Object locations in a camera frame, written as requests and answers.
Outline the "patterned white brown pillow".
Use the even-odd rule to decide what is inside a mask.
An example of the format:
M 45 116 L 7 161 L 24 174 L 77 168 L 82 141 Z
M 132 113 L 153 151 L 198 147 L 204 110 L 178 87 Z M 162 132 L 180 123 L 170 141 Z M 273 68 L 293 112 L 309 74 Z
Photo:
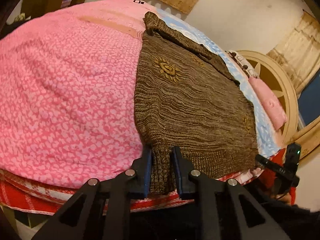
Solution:
M 253 66 L 239 52 L 229 50 L 227 51 L 227 53 L 233 59 L 233 61 L 236 62 L 238 66 L 245 72 L 247 77 L 259 77 Z

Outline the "folded pink blanket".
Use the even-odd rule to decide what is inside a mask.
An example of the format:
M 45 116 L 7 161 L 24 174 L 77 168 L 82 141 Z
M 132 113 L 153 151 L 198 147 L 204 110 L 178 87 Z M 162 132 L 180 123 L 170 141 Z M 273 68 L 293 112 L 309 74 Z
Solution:
M 287 122 L 287 115 L 280 101 L 263 80 L 251 76 L 248 81 L 271 120 L 274 129 L 279 130 Z

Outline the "brown knitted sun-pattern sweater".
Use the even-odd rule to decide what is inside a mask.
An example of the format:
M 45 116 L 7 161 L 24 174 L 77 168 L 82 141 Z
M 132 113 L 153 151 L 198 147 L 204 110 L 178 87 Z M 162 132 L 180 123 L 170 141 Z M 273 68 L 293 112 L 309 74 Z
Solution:
M 223 59 L 185 37 L 153 12 L 144 16 L 134 97 L 135 123 L 152 148 L 150 191 L 175 189 L 170 152 L 210 178 L 254 167 L 254 106 Z

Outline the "beige side curtain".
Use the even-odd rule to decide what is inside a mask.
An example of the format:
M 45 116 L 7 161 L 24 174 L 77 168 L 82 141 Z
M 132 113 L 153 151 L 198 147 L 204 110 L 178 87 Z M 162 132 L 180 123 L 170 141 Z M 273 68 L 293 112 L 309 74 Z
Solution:
M 319 22 L 303 12 L 300 22 L 267 56 L 282 67 L 299 95 L 319 71 Z

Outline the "cream wooden headboard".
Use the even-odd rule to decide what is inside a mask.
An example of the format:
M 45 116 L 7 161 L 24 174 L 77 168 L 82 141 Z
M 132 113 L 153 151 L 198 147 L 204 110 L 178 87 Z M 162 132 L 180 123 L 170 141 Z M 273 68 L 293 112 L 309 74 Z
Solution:
M 256 51 L 240 50 L 239 53 L 253 66 L 255 72 L 274 92 L 283 107 L 287 122 L 277 129 L 281 134 L 281 142 L 300 144 L 302 147 L 300 159 L 319 150 L 319 118 L 301 129 L 298 128 L 297 94 L 281 66 L 274 59 Z

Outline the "pink and blue bedspread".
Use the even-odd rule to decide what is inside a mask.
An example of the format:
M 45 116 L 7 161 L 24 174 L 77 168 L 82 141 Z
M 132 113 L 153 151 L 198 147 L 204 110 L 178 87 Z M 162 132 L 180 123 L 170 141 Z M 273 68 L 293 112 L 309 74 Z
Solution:
M 135 123 L 137 66 L 153 12 L 219 55 L 254 106 L 258 153 L 278 151 L 257 96 L 212 41 L 174 16 L 134 0 L 48 13 L 1 40 L 1 169 L 54 186 L 110 179 L 142 154 Z

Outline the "red checkered bed sheet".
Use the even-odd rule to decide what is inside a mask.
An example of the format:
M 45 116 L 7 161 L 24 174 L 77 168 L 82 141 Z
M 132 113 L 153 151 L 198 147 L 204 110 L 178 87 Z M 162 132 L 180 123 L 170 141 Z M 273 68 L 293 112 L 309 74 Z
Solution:
M 1 205 L 22 212 L 53 215 L 76 189 L 52 186 L 25 179 L 8 171 L 1 170 Z M 181 200 L 176 191 L 144 200 L 132 200 L 131 211 L 148 211 L 192 203 Z

